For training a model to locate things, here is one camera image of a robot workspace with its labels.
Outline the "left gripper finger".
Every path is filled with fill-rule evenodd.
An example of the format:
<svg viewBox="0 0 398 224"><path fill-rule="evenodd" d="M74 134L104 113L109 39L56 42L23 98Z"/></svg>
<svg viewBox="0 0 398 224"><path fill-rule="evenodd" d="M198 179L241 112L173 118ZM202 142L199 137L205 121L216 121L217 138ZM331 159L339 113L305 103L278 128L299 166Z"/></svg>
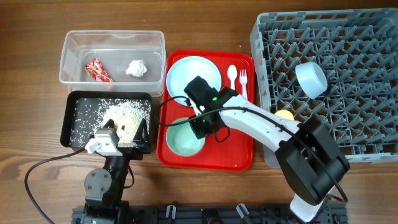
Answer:
<svg viewBox="0 0 398 224"><path fill-rule="evenodd" d="M137 131L133 138L133 143L135 144L135 147L138 148L141 152L152 152L149 132L147 129L147 122L144 118L142 118L137 128Z"/></svg>
<svg viewBox="0 0 398 224"><path fill-rule="evenodd" d="M114 134L114 121L109 119L102 128L99 128L94 134L90 135L90 139L111 136L112 134Z"/></svg>

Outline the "white tissue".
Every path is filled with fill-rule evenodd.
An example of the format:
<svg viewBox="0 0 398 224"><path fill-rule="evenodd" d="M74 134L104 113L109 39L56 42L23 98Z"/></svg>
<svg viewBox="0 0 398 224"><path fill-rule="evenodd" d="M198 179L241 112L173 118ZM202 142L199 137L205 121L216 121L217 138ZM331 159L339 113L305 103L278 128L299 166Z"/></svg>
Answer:
<svg viewBox="0 0 398 224"><path fill-rule="evenodd" d="M126 70L126 74L132 77L142 77L147 71L143 60L133 60Z"/></svg>

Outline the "yellow plastic cup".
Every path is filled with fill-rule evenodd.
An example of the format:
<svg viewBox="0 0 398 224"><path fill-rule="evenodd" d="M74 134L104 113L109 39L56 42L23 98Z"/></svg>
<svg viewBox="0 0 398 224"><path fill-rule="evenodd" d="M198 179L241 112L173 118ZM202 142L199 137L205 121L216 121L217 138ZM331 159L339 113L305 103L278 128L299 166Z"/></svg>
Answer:
<svg viewBox="0 0 398 224"><path fill-rule="evenodd" d="M293 113L291 113L289 110L278 110L274 113L276 116L287 119L287 120L291 120L294 121L294 115Z"/></svg>

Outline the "rice and food scraps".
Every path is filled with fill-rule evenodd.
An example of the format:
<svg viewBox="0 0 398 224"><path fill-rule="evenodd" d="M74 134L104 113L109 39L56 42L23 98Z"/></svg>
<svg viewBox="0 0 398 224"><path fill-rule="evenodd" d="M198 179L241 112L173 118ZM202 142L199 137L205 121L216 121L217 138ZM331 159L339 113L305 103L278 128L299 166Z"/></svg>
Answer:
<svg viewBox="0 0 398 224"><path fill-rule="evenodd" d="M114 121L119 147L134 147L133 137L141 121L150 120L149 100L80 98L76 100L69 145L83 147L108 120Z"/></svg>

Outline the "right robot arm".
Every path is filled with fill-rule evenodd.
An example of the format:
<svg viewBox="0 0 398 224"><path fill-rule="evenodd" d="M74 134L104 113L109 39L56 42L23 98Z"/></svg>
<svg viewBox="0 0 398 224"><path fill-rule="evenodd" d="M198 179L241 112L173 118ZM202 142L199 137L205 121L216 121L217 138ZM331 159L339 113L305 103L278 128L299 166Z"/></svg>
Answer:
<svg viewBox="0 0 398 224"><path fill-rule="evenodd" d="M190 81L184 92L199 111L188 120L198 139L221 128L236 129L271 150L295 194L290 210L301 222L314 221L333 189L347 202L339 182L350 164L317 119L301 123L281 118L236 90L212 88L202 77Z"/></svg>

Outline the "mint green bowl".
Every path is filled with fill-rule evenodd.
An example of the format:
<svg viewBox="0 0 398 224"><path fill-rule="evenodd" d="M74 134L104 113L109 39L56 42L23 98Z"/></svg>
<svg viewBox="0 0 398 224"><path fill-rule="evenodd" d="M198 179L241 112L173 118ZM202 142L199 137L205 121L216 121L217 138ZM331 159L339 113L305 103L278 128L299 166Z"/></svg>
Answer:
<svg viewBox="0 0 398 224"><path fill-rule="evenodd" d="M167 128L166 142L174 154L190 157L201 151L205 145L205 138L198 139L190 123L183 123Z"/></svg>

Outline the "red snack wrapper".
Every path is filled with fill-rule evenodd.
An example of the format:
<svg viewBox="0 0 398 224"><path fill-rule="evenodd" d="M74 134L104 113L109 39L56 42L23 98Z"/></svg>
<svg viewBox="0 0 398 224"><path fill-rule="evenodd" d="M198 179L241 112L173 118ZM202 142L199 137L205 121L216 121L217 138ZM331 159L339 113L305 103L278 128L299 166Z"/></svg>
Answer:
<svg viewBox="0 0 398 224"><path fill-rule="evenodd" d="M103 64L97 58L88 62L85 65L85 70L97 82L113 82L113 79L109 76L107 71L104 69Z"/></svg>

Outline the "light blue bowl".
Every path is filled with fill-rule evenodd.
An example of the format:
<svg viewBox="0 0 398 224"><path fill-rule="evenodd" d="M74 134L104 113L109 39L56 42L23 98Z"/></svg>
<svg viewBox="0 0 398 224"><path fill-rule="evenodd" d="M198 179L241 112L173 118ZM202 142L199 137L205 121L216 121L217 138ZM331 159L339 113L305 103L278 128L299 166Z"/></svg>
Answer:
<svg viewBox="0 0 398 224"><path fill-rule="evenodd" d="M315 62L297 65L295 74L302 90L311 99L320 96L328 87L322 68Z"/></svg>

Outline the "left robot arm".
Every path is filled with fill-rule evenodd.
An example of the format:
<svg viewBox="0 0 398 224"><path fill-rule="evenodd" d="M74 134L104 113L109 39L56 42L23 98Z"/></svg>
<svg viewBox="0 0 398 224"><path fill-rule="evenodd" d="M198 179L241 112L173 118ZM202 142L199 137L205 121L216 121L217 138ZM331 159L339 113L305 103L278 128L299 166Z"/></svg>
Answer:
<svg viewBox="0 0 398 224"><path fill-rule="evenodd" d="M151 152L147 123L142 119L133 137L134 147L118 148L119 137L114 121L109 119L105 126L90 137L85 149L106 158L103 168L92 170L85 178L85 206L73 223L135 223L134 213L127 201L122 200L126 177L132 174L131 160L142 160Z"/></svg>

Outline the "light blue plate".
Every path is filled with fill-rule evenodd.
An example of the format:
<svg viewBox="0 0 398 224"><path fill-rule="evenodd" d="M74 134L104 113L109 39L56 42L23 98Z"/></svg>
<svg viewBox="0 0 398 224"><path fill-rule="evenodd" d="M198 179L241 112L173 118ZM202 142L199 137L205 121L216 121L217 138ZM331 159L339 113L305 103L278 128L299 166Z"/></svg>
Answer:
<svg viewBox="0 0 398 224"><path fill-rule="evenodd" d="M175 62L166 76L166 87L171 97L187 96L184 88L195 77L200 76L209 86L221 89L221 73L216 65L204 57L188 56Z"/></svg>

